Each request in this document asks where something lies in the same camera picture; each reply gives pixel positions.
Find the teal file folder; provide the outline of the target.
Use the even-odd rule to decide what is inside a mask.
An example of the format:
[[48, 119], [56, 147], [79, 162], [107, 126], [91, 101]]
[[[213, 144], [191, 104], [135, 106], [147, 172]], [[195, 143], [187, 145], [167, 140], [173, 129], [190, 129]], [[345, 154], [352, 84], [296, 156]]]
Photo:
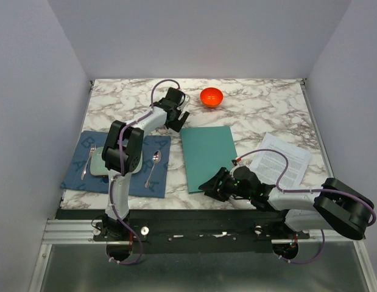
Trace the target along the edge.
[[199, 192], [221, 167], [231, 169], [237, 153], [229, 126], [184, 128], [180, 134], [189, 193]]

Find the printed white paper sheets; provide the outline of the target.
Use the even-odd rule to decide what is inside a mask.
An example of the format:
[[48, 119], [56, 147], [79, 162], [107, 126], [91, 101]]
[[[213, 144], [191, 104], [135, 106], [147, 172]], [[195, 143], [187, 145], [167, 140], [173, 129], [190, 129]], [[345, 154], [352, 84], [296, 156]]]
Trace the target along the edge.
[[308, 168], [312, 154], [267, 133], [249, 169], [265, 184], [280, 180], [282, 189], [297, 189]]

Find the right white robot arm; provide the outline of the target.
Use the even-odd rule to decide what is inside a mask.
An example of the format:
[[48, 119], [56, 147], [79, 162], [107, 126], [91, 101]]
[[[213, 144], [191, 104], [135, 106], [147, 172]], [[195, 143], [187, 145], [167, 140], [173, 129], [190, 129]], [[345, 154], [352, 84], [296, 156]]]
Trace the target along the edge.
[[284, 217], [273, 224], [280, 238], [294, 232], [329, 229], [361, 240], [366, 228], [376, 221], [373, 203], [334, 178], [328, 178], [317, 190], [280, 190], [261, 182], [248, 167], [232, 171], [222, 167], [199, 190], [218, 201], [236, 197], [263, 212], [283, 212]]

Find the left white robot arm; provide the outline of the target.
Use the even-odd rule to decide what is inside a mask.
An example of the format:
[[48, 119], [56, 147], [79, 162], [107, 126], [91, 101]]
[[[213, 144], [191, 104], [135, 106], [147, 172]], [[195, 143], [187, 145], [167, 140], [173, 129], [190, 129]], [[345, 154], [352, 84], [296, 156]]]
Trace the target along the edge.
[[102, 217], [103, 228], [115, 240], [124, 239], [128, 225], [129, 188], [134, 170], [141, 163], [144, 138], [160, 127], [180, 132], [189, 113], [183, 111], [189, 97], [178, 88], [169, 88], [166, 96], [152, 101], [149, 109], [130, 121], [114, 121], [109, 129], [102, 151], [102, 160], [108, 170], [108, 205]]

